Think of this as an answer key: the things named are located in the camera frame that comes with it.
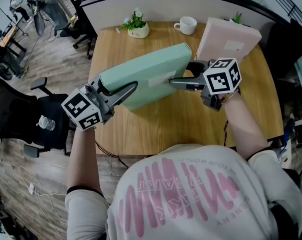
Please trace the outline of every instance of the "desk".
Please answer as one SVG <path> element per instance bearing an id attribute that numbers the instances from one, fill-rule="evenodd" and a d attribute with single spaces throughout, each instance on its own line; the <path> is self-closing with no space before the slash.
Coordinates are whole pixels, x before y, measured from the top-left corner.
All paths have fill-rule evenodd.
<path id="1" fill-rule="evenodd" d="M 20 62 L 22 61 L 25 53 L 26 53 L 26 49 L 24 47 L 22 47 L 17 41 L 15 41 L 13 39 L 14 35 L 16 34 L 16 32 L 18 31 L 18 27 L 17 26 L 13 26 L 10 31 L 5 35 L 5 37 L 3 38 L 3 40 L 0 42 L 0 46 L 2 47 L 6 47 L 8 46 L 8 49 L 10 50 L 11 53 L 13 53 L 16 56 L 16 60 L 17 63 L 20 64 Z M 15 51 L 13 51 L 10 47 L 9 44 L 13 43 L 16 45 L 16 47 L 18 47 L 21 52 L 20 53 L 16 53 Z"/>
<path id="2" fill-rule="evenodd" d="M 183 35 L 172 22 L 151 22 L 145 39 L 118 34 L 114 27 L 98 34 L 89 81 L 99 72 L 144 54 L 186 42 L 195 55 L 205 25 L 193 35 Z M 283 122 L 275 85 L 257 45 L 241 62 L 242 97 L 268 139 L 283 135 Z M 98 124 L 96 140 L 108 151 L 119 155 L 155 155 L 176 144 L 223 145 L 226 116 L 202 104 L 199 92 L 176 93 L 136 111 L 115 107 L 115 115 L 105 125 Z M 230 129 L 227 146 L 235 145 Z"/>

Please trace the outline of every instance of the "white coffee cup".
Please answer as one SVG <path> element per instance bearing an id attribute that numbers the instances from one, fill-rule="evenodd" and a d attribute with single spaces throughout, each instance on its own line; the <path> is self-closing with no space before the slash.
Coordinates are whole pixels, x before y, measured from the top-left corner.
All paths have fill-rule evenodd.
<path id="1" fill-rule="evenodd" d="M 197 25 L 197 21 L 192 17 L 183 16 L 180 19 L 180 23 L 175 23 L 174 28 L 179 30 L 185 35 L 191 35 L 194 33 Z"/>

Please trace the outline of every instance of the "mint green cushion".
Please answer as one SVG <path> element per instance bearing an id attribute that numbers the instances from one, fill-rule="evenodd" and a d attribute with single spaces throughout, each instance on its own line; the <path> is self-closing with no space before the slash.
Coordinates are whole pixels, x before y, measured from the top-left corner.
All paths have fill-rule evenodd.
<path id="1" fill-rule="evenodd" d="M 122 103 L 132 111 L 173 94 L 176 89 L 169 79 L 183 76 L 191 56 L 188 45 L 180 43 L 112 67 L 100 73 L 100 78 L 110 92 L 138 82 L 136 91 Z"/>

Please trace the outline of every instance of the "water bottle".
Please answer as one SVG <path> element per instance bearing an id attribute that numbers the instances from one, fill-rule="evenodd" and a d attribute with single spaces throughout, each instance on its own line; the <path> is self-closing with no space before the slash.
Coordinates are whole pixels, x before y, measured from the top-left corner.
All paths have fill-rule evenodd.
<path id="1" fill-rule="evenodd" d="M 42 129 L 47 129 L 49 131 L 52 131 L 55 128 L 55 121 L 46 118 L 45 116 L 42 115 L 39 119 L 39 122 L 36 125 L 40 126 Z"/>

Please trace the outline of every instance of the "pink graphic print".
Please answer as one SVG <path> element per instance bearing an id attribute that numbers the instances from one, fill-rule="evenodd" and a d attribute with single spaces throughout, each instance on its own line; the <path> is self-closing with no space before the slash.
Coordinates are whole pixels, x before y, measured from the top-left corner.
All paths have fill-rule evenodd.
<path id="1" fill-rule="evenodd" d="M 149 226 L 153 229 L 157 228 L 159 224 L 163 226 L 168 217 L 171 220 L 177 217 L 186 217 L 187 219 L 194 217 L 189 197 L 184 189 L 186 186 L 182 186 L 181 178 L 173 160 L 163 157 L 161 161 L 162 170 L 160 170 L 158 162 L 153 162 L 151 168 L 149 166 L 145 167 L 146 180 L 143 173 L 139 172 L 137 175 L 137 191 L 135 192 L 134 187 L 129 185 L 125 201 L 121 199 L 119 202 L 120 225 L 122 226 L 124 222 L 125 232 L 130 233 L 133 220 L 135 232 L 139 238 L 144 235 L 143 209 L 146 210 Z M 210 185 L 210 195 L 195 166 L 182 162 L 181 167 L 184 173 L 182 176 L 186 177 L 188 187 L 192 193 L 191 201 L 195 203 L 203 221 L 206 222 L 209 219 L 202 206 L 204 201 L 206 201 L 214 215 L 218 214 L 218 200 L 227 210 L 234 207 L 234 202 L 227 201 L 223 195 L 223 192 L 228 191 L 232 199 L 235 199 L 237 192 L 240 190 L 230 176 L 226 178 L 219 172 L 216 177 L 210 169 L 206 168 L 204 172 Z M 196 185 L 201 190 L 204 198 L 198 195 Z"/>

